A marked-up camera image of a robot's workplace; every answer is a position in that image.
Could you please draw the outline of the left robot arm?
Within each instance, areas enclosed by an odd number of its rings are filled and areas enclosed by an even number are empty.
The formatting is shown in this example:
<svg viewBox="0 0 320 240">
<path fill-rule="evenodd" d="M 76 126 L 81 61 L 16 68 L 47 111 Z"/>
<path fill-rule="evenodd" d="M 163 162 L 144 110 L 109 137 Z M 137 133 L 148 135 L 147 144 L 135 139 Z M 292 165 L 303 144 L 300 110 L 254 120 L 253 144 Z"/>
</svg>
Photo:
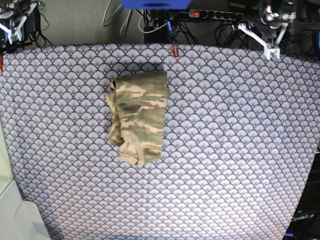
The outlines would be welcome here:
<svg viewBox="0 0 320 240">
<path fill-rule="evenodd" d="M 267 60 L 280 58 L 280 43 L 287 27 L 296 19 L 295 4 L 292 0 L 260 0 L 257 15 L 245 17 L 237 29 L 257 41 L 263 47 Z"/>
</svg>

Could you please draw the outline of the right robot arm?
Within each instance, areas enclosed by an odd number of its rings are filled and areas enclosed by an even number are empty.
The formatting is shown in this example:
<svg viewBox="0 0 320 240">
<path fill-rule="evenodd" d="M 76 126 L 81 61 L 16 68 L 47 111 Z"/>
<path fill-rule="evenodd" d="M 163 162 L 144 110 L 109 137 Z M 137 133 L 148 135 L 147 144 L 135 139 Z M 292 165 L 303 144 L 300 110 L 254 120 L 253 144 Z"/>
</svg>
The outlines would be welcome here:
<svg viewBox="0 0 320 240">
<path fill-rule="evenodd" d="M 35 19 L 32 13 L 37 6 L 35 0 L 0 1 L 0 29 L 4 31 L 10 45 L 23 40 L 23 26 L 28 19 Z"/>
</svg>

